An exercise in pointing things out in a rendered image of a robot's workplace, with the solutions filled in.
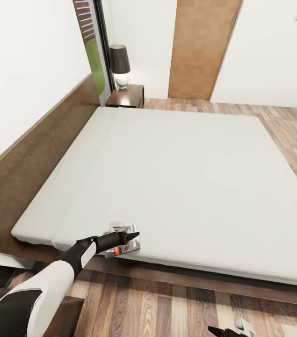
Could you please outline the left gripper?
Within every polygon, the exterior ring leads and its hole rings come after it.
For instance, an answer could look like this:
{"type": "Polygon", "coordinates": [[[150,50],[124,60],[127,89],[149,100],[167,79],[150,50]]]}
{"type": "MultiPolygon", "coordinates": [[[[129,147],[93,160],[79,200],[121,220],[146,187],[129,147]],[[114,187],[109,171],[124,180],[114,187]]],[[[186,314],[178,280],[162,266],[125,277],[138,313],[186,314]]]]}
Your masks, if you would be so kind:
{"type": "Polygon", "coordinates": [[[107,233],[103,234],[107,240],[107,249],[112,249],[114,247],[120,245],[126,245],[128,241],[135,239],[139,236],[139,232],[134,233],[126,233],[126,232],[119,232],[119,233],[107,233]]]}

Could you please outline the hardback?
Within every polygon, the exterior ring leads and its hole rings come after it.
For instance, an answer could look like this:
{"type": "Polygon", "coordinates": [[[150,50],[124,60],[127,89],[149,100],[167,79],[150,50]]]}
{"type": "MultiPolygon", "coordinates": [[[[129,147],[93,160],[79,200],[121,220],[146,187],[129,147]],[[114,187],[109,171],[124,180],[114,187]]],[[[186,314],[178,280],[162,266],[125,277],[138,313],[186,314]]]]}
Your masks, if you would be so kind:
{"type": "MultiPolygon", "coordinates": [[[[126,233],[134,233],[137,232],[137,226],[136,225],[130,225],[130,226],[126,226],[124,228],[119,228],[118,229],[119,232],[126,232],[126,233]]],[[[112,249],[106,250],[105,251],[105,258],[111,258],[111,257],[116,257],[128,252],[132,252],[135,250],[139,250],[140,249],[140,245],[139,245],[139,240],[138,240],[138,236],[127,242],[126,245],[120,245],[117,247],[114,247],[112,249]]]]}

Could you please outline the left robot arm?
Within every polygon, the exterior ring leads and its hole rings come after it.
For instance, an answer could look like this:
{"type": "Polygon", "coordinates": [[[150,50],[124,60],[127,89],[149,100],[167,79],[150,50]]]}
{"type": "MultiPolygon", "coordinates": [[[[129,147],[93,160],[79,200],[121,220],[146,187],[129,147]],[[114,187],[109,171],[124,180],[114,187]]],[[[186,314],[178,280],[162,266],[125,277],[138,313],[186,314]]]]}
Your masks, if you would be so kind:
{"type": "Polygon", "coordinates": [[[45,269],[0,299],[0,337],[42,337],[78,274],[95,254],[126,245],[139,232],[119,232],[123,221],[110,223],[103,236],[78,239],[45,269]]]}

